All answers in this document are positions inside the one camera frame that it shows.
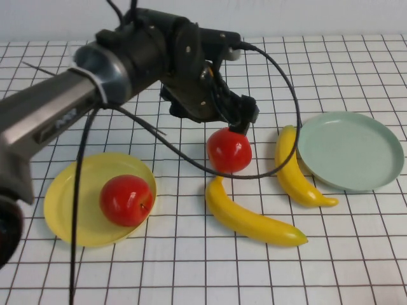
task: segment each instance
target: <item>grid table surface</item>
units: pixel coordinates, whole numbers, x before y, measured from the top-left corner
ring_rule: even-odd
[[[296,89],[301,117],[354,111],[387,125],[407,148],[407,36],[307,36],[246,39],[267,51]],[[0,43],[0,98],[47,75],[22,61],[60,73],[86,41]],[[243,53],[221,73],[237,94],[261,111],[247,134],[254,158],[241,174],[273,167],[279,128],[295,125],[284,80],[261,55]],[[156,83],[125,108],[167,134],[207,166],[205,140],[221,123],[198,125],[169,115]],[[36,200],[22,205],[24,238],[0,271],[0,304],[66,304],[69,246],[45,224],[43,199],[53,178],[74,161],[85,118],[39,152],[31,163]],[[102,111],[86,154],[119,151],[153,170],[156,209],[133,235],[104,248],[78,248],[76,304],[140,305],[367,305],[407,304],[407,170],[376,191],[347,194],[308,178],[340,204],[305,209],[291,202],[276,177],[229,180],[242,206],[294,224],[309,242],[278,248],[239,236],[205,209],[211,177],[181,160],[130,119]]]

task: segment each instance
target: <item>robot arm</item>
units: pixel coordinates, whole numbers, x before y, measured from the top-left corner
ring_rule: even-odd
[[[0,268],[22,233],[16,201],[34,199],[29,160],[102,102],[100,87],[109,103],[122,105],[161,81],[174,117],[224,121],[242,134],[256,121],[256,101],[231,92],[219,73],[223,60],[239,56],[237,33],[201,29],[159,11],[137,9],[137,18],[135,25],[126,14],[124,27],[98,32],[76,52],[79,69],[0,101]]]

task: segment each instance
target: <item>yellow plate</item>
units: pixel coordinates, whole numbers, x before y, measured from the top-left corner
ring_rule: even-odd
[[[48,227],[61,240],[71,242],[72,200],[76,162],[59,173],[49,186],[44,214]],[[151,170],[127,154],[105,152],[84,158],[79,188],[77,244],[100,247],[116,243],[136,227],[122,227],[110,222],[99,208],[99,194],[104,184],[115,176],[135,175],[144,179],[156,199],[156,181]]]

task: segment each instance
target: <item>plate rim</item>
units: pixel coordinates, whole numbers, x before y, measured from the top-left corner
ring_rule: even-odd
[[[323,118],[326,118],[326,117],[328,117],[328,118],[329,118],[329,117],[334,117],[334,118],[335,118],[335,116],[350,117],[350,118],[353,118],[353,121],[355,121],[355,118],[356,118],[356,119],[358,120],[358,122],[361,122],[360,119],[362,119],[362,121],[370,121],[370,122],[372,122],[373,124],[375,124],[375,126],[379,127],[381,130],[383,130],[383,131],[385,131],[386,133],[388,133],[388,134],[390,135],[390,137],[393,138],[393,139],[392,139],[392,142],[397,143],[397,144],[396,144],[397,147],[394,147],[394,146],[392,145],[392,151],[394,151],[394,149],[396,148],[397,150],[399,150],[399,151],[401,152],[401,156],[402,156],[402,157],[400,157],[400,162],[401,162],[400,168],[398,169],[398,171],[396,172],[396,174],[393,176],[393,178],[389,179],[389,181],[388,181],[387,183],[374,186],[374,187],[371,188],[371,189],[357,188],[357,187],[349,188],[349,187],[344,187],[344,186],[341,186],[341,185],[332,183],[332,182],[330,182],[329,180],[325,179],[324,177],[321,177],[320,175],[318,175],[317,173],[315,173],[314,170],[312,170],[312,168],[310,168],[310,167],[307,165],[306,159],[304,159],[303,154],[301,153],[301,152],[304,150],[304,147],[306,147],[306,144],[305,144],[305,143],[306,143],[306,140],[304,139],[304,137],[301,138],[301,134],[300,134],[300,139],[299,139],[299,141],[298,141],[297,151],[298,151],[298,154],[299,154],[300,158],[301,158],[302,161],[303,161],[303,164],[304,164],[305,167],[307,168],[307,170],[309,170],[309,171],[310,171],[314,176],[316,176],[320,181],[324,182],[325,184],[327,184],[327,185],[329,185],[329,186],[335,187],[335,188],[337,188],[337,189],[345,190],[345,191],[356,191],[356,192],[372,191],[372,190],[377,189],[377,188],[379,188],[379,187],[386,186],[387,184],[391,183],[392,181],[394,181],[395,179],[397,179],[397,178],[399,177],[400,173],[403,171],[403,166],[404,166],[404,160],[405,160],[405,157],[404,157],[404,149],[403,149],[403,147],[402,147],[402,145],[401,145],[399,139],[396,137],[396,135],[395,135],[387,126],[385,126],[383,123],[381,123],[381,122],[379,122],[379,121],[377,121],[377,120],[375,120],[375,119],[373,119],[373,118],[371,118],[371,117],[369,117],[369,116],[365,116],[365,115],[363,115],[363,114],[360,114],[360,113],[357,113],[357,112],[352,112],[352,111],[330,111],[330,112],[325,112],[325,113],[322,113],[322,114],[320,114],[320,115],[317,115],[316,117],[314,117],[314,118],[312,118],[312,119],[309,119],[307,122],[305,122],[305,123],[303,124],[303,126],[301,127],[301,130],[300,130],[300,131],[302,132],[304,128],[311,128],[313,124],[314,124],[314,125],[318,125],[318,124],[321,124],[321,123],[323,123],[323,122],[329,121],[329,120],[326,120],[326,119],[323,119]]]
[[[92,154],[90,156],[84,157],[83,158],[83,168],[87,164],[94,163],[94,162],[100,162],[104,159],[108,159],[109,162],[117,163],[120,162],[123,159],[131,160],[131,161],[136,161],[139,165],[142,165],[145,170],[148,172],[148,174],[151,176],[151,180],[153,181],[154,187],[155,187],[155,195],[154,195],[154,201],[153,201],[153,207],[150,210],[150,213],[148,216],[144,219],[144,221],[139,224],[136,227],[123,227],[123,230],[127,228],[128,232],[125,233],[121,238],[114,239],[113,241],[105,242],[105,243],[99,243],[99,244],[81,244],[77,243],[77,246],[80,247],[89,247],[89,248],[95,248],[95,247],[105,247],[108,245],[111,245],[113,243],[118,243],[121,240],[124,240],[127,238],[129,235],[134,233],[139,227],[141,227],[149,218],[151,215],[151,212],[154,210],[154,207],[156,206],[156,200],[157,200],[157,181],[155,179],[155,176],[153,172],[150,170],[150,168],[142,162],[139,158],[136,158],[135,156],[131,156],[129,154],[125,154],[122,152],[101,152],[98,154]],[[60,228],[62,227],[61,225],[58,224],[57,221],[52,220],[52,217],[54,213],[52,212],[53,208],[57,203],[55,203],[58,199],[58,192],[60,189],[62,189],[62,186],[65,185],[66,180],[68,179],[73,179],[73,176],[75,174],[75,169],[76,169],[76,161],[71,162],[67,167],[65,167],[61,172],[58,173],[58,175],[52,180],[51,184],[48,186],[48,189],[46,190],[46,194],[44,197],[44,218],[46,225],[48,228],[51,230],[51,232],[58,238],[60,238],[62,241],[71,244],[71,239],[66,238],[66,236],[63,236],[63,234],[60,233]]]

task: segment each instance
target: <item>yellow banana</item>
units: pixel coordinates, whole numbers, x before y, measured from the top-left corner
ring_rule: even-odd
[[[273,245],[295,247],[308,242],[296,227],[249,211],[232,201],[224,191],[222,177],[207,186],[208,209],[224,226],[254,240]]]
[[[293,148],[296,129],[292,125],[285,126],[275,150],[275,166],[279,166],[289,155]],[[305,207],[333,207],[338,204],[336,198],[327,198],[322,195],[302,174],[296,153],[287,165],[277,172],[277,178],[285,192],[299,204]]]

